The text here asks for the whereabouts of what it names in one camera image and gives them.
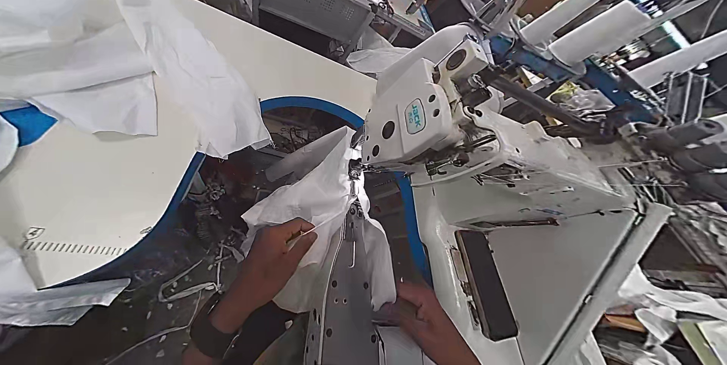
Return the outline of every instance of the blue metal frame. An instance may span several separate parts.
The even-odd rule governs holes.
[[[514,47],[513,41],[503,36],[496,36],[491,39],[490,46],[492,52],[495,54],[495,59],[498,64],[503,63],[507,60],[512,60],[520,65],[528,67],[531,71],[543,74],[553,81],[563,81],[569,78],[579,78],[589,86],[598,89],[605,95],[606,98],[611,100],[615,105],[622,105],[626,102],[630,102],[635,105],[636,110],[631,113],[631,120],[649,122],[653,120],[653,116],[649,110],[643,107],[643,104],[639,100],[634,100],[627,91],[619,88],[618,82],[613,77],[605,72],[602,68],[594,64],[591,60],[587,59],[586,73],[577,77],[576,75],[568,72],[565,68],[548,61],[541,56],[531,53],[530,51],[522,48]]]
[[[269,111],[271,109],[275,108],[283,108],[283,107],[300,107],[300,108],[312,108],[312,109],[320,109],[321,111],[327,112],[329,114],[335,115],[344,121],[350,123],[355,128],[360,128],[364,124],[364,120],[361,119],[358,115],[351,112],[348,109],[345,109],[339,105],[336,105],[332,102],[325,101],[325,100],[319,100],[317,98],[311,98],[311,97],[279,97],[279,98],[272,98],[269,100],[264,100],[260,102],[260,109],[262,112]],[[164,214],[162,214],[161,219],[154,225],[154,229],[151,230],[151,232],[148,234],[148,236],[159,236],[161,235],[166,229],[170,228],[172,226],[172,223],[175,221],[175,212],[177,212],[177,209],[179,208],[180,203],[182,200],[184,200],[184,197],[187,193],[187,189],[189,188],[190,184],[192,183],[192,178],[194,177],[194,174],[199,170],[199,167],[202,165],[202,162],[204,162],[204,159],[206,156],[203,153],[197,152],[195,156],[192,157],[192,160],[187,167],[187,170],[185,171],[185,174],[182,177],[182,180],[179,182],[179,185],[177,186],[177,190],[175,191],[174,195],[172,196],[171,201],[169,202],[169,205],[167,207],[167,210],[164,211]],[[399,189],[401,191],[401,197],[404,201],[404,213],[405,213],[405,219],[406,219],[406,232],[407,232],[407,238],[409,240],[409,246],[412,249],[412,258],[414,260],[415,265],[419,270],[421,271],[424,279],[426,279],[431,284],[431,271],[429,268],[429,262],[427,260],[426,254],[424,253],[424,246],[422,244],[422,241],[419,237],[419,228],[417,226],[417,214],[414,210],[413,205],[413,192],[412,187],[409,182],[409,178],[406,177],[404,174],[398,173],[396,176],[397,183],[399,185]],[[124,255],[129,257],[133,256],[134,253],[140,252],[140,250],[144,247],[144,242],[139,241],[131,249],[129,249]],[[82,276],[79,276],[77,278],[74,278],[73,280],[69,280],[65,283],[59,284],[58,286],[64,286],[69,284],[78,284],[82,283],[84,281],[87,281],[91,279],[93,276],[100,274],[103,271],[112,270],[114,267],[117,267],[122,264],[122,260],[125,260],[123,258],[118,258],[110,261],[109,263],[96,268],[95,270],[92,270]]]

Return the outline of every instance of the hand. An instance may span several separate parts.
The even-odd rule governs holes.
[[[400,283],[396,294],[399,325],[437,365],[480,364],[434,291],[427,286]]]
[[[259,230],[237,278],[210,315],[212,325],[227,334],[235,332],[252,311],[271,301],[293,276],[318,235],[304,234],[290,249],[288,242],[313,228],[297,217]]]

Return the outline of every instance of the industrial sewing machine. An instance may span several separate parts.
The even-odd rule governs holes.
[[[673,187],[679,199],[725,198],[721,180],[708,172],[725,165],[722,146],[702,144],[722,127],[694,111],[704,97],[697,79],[675,79],[670,102],[681,97],[682,105],[666,111],[673,121],[658,123],[663,117],[646,91],[651,81],[644,85],[634,73],[615,78],[589,60],[562,62],[548,54],[548,42],[510,49],[521,32],[520,24],[512,25],[520,1],[478,7],[471,23],[432,36],[376,83],[203,3],[175,0],[263,104],[295,91],[366,117],[363,141],[354,142],[362,170],[410,174],[432,285],[483,363],[559,364],[572,358],[666,220],[670,209],[659,192]],[[506,63],[555,82],[579,78],[619,107],[581,119],[504,80],[499,73]],[[683,72],[661,66],[654,73],[671,70]],[[636,92],[646,100],[636,100]],[[157,96],[158,137],[98,139],[60,124],[20,148],[5,172],[0,195],[12,219],[3,234],[34,262],[39,286],[124,256],[170,198],[183,198],[201,163],[196,131],[163,83]],[[561,123],[519,123],[501,114],[503,98]],[[580,147],[568,141],[573,137]],[[113,202],[98,195],[109,187],[124,189]],[[315,343],[309,342],[305,363],[422,363],[421,352],[395,327],[371,322],[362,267],[346,271],[346,260],[363,250],[344,247],[360,240],[359,219],[354,208],[334,242],[319,306],[310,313],[314,339],[308,341]],[[346,281],[332,287],[331,276]],[[343,295],[348,304],[335,305]]]
[[[619,88],[609,95],[629,99],[589,119],[510,82],[493,51],[498,26],[519,37],[519,2],[482,7],[383,72],[352,145],[364,171],[409,175],[432,285],[480,361],[569,363],[666,222],[666,199],[727,200],[722,175],[709,172],[727,166],[727,151],[704,141],[724,127],[700,118],[704,79],[689,72],[670,79],[664,109],[649,89],[657,82],[615,69],[620,77],[608,77]],[[566,62],[548,43],[524,47],[528,62],[519,64],[594,79],[592,63]],[[504,97],[558,122],[510,119]],[[429,363],[398,329],[371,323],[365,266],[347,263],[351,253],[365,261],[350,245],[361,239],[360,219],[354,206],[329,251],[304,362]]]

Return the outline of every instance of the sewing machine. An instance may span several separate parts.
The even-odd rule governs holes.
[[[661,153],[675,154],[686,168],[696,164],[697,171],[713,165],[714,156],[683,154],[683,148],[717,134],[719,126],[685,123],[674,130],[621,122],[618,112],[582,120],[503,80],[498,63],[505,57],[554,80],[581,77],[617,104],[633,101],[591,62],[581,63],[585,72],[578,73],[522,48],[505,54],[510,42],[489,35],[491,28],[479,21],[442,30],[374,81],[196,0],[174,2],[263,105],[295,95],[366,119],[352,142],[360,146],[362,167],[410,174],[415,228],[426,247],[415,245],[417,253],[426,256],[440,303],[483,363],[570,360],[670,213],[641,187],[638,174],[653,171],[645,162],[659,161],[654,154]],[[509,22],[502,19],[508,6],[488,22]],[[163,83],[156,88],[159,136],[92,136],[61,123],[20,148],[4,172],[0,213],[11,218],[2,234],[23,250],[38,286],[124,256],[184,197],[203,157],[195,154],[189,115],[168,99]],[[562,123],[546,130],[509,119],[500,113],[503,95]],[[657,169],[660,177],[679,178]],[[114,201],[99,193],[114,193]],[[359,211],[349,216],[352,237],[345,239],[355,242]],[[337,244],[333,252],[343,242]],[[347,256],[334,253],[324,276],[334,275]],[[425,363],[395,327],[374,326],[365,303],[352,300],[349,307],[363,311],[341,314],[338,307],[336,314],[323,297],[345,290],[333,291],[328,279],[310,314],[317,337],[306,364],[332,363],[335,355],[348,355],[350,363]],[[366,291],[354,291],[356,301],[366,301]],[[327,342],[328,329],[355,328],[353,321],[363,325],[350,339]]]

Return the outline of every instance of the white table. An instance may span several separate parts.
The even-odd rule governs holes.
[[[260,100],[313,97],[363,118],[376,81],[197,0],[178,9]],[[159,135],[87,134],[59,122],[21,147],[0,179],[0,236],[22,250],[36,286],[88,273],[144,238],[195,156],[197,129],[154,79]],[[31,228],[43,228],[26,239]]]

